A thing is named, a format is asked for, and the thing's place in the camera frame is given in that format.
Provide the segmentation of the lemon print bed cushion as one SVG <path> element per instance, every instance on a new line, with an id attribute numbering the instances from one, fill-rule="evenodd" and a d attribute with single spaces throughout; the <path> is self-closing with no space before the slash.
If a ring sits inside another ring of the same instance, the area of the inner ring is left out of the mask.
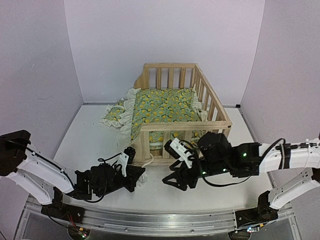
<path id="1" fill-rule="evenodd" d="M 208 113 L 201 109 L 196 90 L 131 88 L 124 102 L 117 149 L 134 144 L 143 124 L 173 122 L 206 122 Z"/>

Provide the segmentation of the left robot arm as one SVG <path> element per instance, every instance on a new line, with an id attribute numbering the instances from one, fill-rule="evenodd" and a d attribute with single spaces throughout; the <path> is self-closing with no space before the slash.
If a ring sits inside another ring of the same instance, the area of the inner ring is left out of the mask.
<path id="1" fill-rule="evenodd" d="M 0 137 L 0 175 L 21 186 L 57 219 L 67 214 L 63 196 L 96 204 L 121 188 L 133 192 L 145 173 L 133 166 L 136 151 L 127 147 L 109 159 L 99 158 L 98 165 L 85 171 L 58 165 L 32 145 L 31 134 L 19 130 Z"/>

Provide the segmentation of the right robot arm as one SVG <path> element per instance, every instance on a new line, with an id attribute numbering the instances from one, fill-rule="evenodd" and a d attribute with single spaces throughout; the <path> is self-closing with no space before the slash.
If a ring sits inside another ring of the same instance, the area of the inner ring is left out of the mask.
<path id="1" fill-rule="evenodd" d="M 232 146 L 223 133 L 207 132 L 196 144 L 174 138 L 164 146 L 176 161 L 169 167 L 172 173 L 163 183 L 182 191 L 194 189 L 199 179 L 216 188 L 208 177 L 229 173 L 240 183 L 250 177 L 269 172 L 299 169 L 293 179 L 282 186 L 259 195 L 257 206 L 235 211 L 237 230 L 250 231 L 278 219 L 285 204 L 320 186 L 320 141 L 306 140 L 287 143 L 279 138 L 272 144 L 247 142 Z"/>

